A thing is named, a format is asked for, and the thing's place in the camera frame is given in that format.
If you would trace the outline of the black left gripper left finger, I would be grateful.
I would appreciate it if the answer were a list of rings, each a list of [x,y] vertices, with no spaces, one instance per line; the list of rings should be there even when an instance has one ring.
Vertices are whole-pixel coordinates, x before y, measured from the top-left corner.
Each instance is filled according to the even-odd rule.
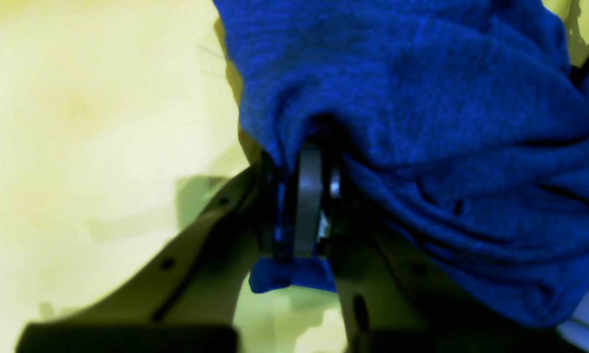
[[[18,353],[236,353],[240,290],[274,235],[294,177],[254,164],[230,179],[194,223],[103,300],[26,326]]]

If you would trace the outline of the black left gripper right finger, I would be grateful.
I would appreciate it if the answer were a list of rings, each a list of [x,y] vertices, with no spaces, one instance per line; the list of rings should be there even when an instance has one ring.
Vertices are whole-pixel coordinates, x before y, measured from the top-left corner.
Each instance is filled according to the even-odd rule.
[[[294,256],[323,258],[343,310],[349,353],[576,353],[554,329],[505,319],[451,280],[306,143],[297,168]]]

